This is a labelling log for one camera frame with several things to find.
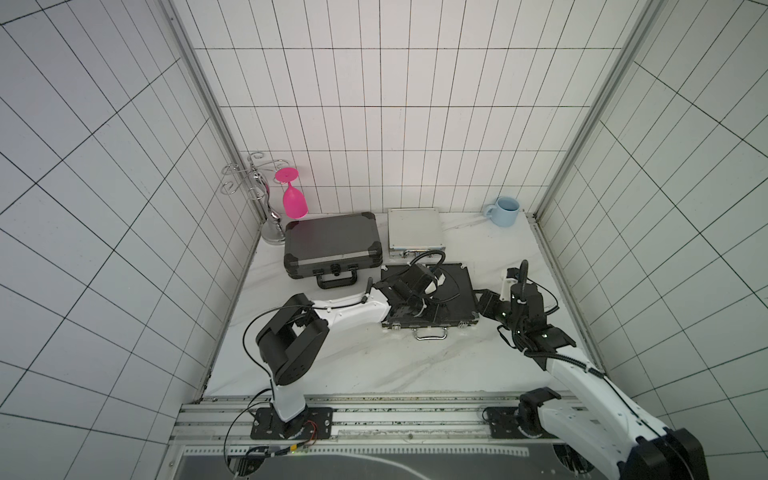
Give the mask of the silver poker case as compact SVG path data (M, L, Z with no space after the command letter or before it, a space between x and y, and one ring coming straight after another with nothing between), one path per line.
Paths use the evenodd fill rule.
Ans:
M445 250L443 226L437 209L389 209L387 214L391 258L412 258L429 250Z

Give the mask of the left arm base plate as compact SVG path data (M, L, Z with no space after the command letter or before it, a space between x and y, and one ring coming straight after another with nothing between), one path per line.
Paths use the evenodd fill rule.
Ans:
M258 408L250 432L252 440L325 440L331 437L334 410L306 407L296 418L283 421L273 407Z

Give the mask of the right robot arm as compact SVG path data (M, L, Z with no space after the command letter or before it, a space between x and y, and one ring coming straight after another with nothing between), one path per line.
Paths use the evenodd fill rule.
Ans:
M639 406L550 324L535 283L514 282L505 295L488 289L475 294L480 314L498 322L502 339L581 404L573 407L550 387L520 395L512 423L521 435L554 436L609 479L708 478L700 441Z

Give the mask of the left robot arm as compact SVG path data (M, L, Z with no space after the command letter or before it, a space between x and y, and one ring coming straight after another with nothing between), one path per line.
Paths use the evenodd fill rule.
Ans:
M400 274L369 281L357 299L312 301L295 294L275 309L255 342L269 372L272 408L278 418L289 423L304 414L304 394L292 385L309 371L331 332L420 317L444 282L438 266L412 263Z

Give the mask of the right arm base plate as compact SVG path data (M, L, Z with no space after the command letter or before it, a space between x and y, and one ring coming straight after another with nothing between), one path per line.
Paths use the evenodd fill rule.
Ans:
M497 440L555 440L556 436L542 431L527 433L518 423L517 407L486 407L483 421L490 429L490 437Z

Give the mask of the black poker case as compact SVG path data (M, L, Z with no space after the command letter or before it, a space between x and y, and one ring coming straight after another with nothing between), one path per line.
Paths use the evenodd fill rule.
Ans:
M297 220L285 228L283 265L292 279L313 277L322 289L351 286L359 271L382 263L372 212Z
M382 321L382 327L388 330L437 329L438 334L421 336L415 333L414 336L417 340L443 340L449 328L476 325L480 314L468 268L461 263L445 263L438 272L445 276L445 282L426 301L426 308L420 316L403 314L393 317L389 314Z

